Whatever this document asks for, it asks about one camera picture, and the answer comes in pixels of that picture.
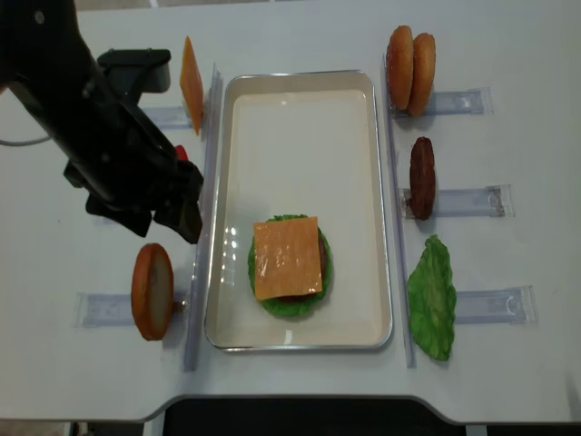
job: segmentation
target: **brown patty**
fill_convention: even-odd
[[[325,250],[325,243],[323,238],[319,233],[319,257],[320,257],[320,276],[321,279],[325,276],[327,271],[327,250]],[[307,300],[313,298],[316,293],[307,293],[306,295],[292,295],[290,297],[279,297],[277,298],[280,302],[306,302]]]
[[[409,207],[414,216],[425,221],[432,215],[436,196],[436,172],[434,170],[434,150],[428,138],[418,138],[411,149],[409,165],[409,187],[411,198]]]

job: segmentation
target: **cheese slice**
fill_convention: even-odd
[[[200,70],[193,53],[190,37],[186,36],[183,44],[182,73],[180,74],[180,87],[188,112],[192,118],[193,129],[200,134],[203,112],[203,87]]]
[[[254,224],[258,301],[322,291],[317,218]]]

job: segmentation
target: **clear plastic stand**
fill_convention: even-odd
[[[409,207],[409,198],[409,189],[402,189],[399,200],[403,217],[414,219],[414,214]],[[439,191],[436,194],[431,216],[515,216],[510,185]]]
[[[223,79],[214,64],[212,86],[208,95],[207,110],[204,106],[202,137],[205,137],[206,156],[203,170],[203,187],[200,195],[202,234],[196,247],[196,263],[193,268],[190,289],[191,309],[188,316],[188,333],[185,343],[184,366],[193,371],[198,360],[198,349],[202,336],[203,309],[206,299],[205,289],[210,280],[210,246],[216,226],[216,179],[219,163],[220,118],[222,115]]]
[[[173,321],[188,312],[187,295],[173,296]],[[124,327],[135,326],[131,312],[131,295],[105,293],[79,293],[74,308],[74,327]]]
[[[141,110],[160,130],[190,130],[192,120],[183,106],[145,106]]]
[[[405,118],[409,115],[391,108],[394,118]],[[428,106],[421,116],[434,115],[490,115],[493,114],[492,93],[490,88],[468,89],[467,91],[433,92]]]
[[[456,324],[537,322],[533,287],[457,292]]]
[[[382,56],[385,77],[385,58]],[[404,220],[413,218],[409,209],[409,189],[399,189],[397,150],[393,138],[393,120],[406,114],[395,111],[389,101],[385,80],[382,80],[384,111],[386,116],[386,141],[394,208],[397,265],[399,276],[399,299],[404,329],[404,347],[408,368],[416,366],[415,346],[409,329],[409,305]],[[428,108],[422,116],[450,114],[492,114],[492,99],[489,88],[478,88],[463,92],[433,93]],[[442,190],[437,194],[432,218],[454,216],[515,216],[510,185],[489,186],[482,189]],[[532,286],[516,287],[496,291],[457,292],[456,324],[523,323],[536,322],[536,307]]]

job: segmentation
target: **lettuce leaf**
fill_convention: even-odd
[[[283,221],[283,220],[293,220],[296,218],[308,218],[307,215],[275,215],[274,218],[270,218],[268,221]],[[320,302],[325,295],[330,284],[330,276],[332,272],[331,262],[330,262],[330,247],[327,242],[327,238],[319,228],[319,235],[325,244],[325,251],[327,252],[327,268],[325,269],[325,275],[323,279],[323,290],[321,292],[313,295],[312,298],[304,302],[282,302],[277,298],[270,298],[269,300],[262,300],[260,303],[267,312],[274,316],[280,316],[282,318],[294,318],[297,316],[302,316],[312,309],[317,302]],[[256,270],[256,260],[254,255],[254,238],[252,238],[252,245],[248,251],[248,276],[251,279],[252,292],[254,291],[255,282],[255,270]]]
[[[448,248],[433,234],[408,280],[409,324],[429,357],[447,361],[454,341],[456,289]]]

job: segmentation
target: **sandwich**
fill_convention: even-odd
[[[316,217],[275,216],[254,224],[248,275],[255,298],[275,316],[310,312],[330,285],[330,248]]]

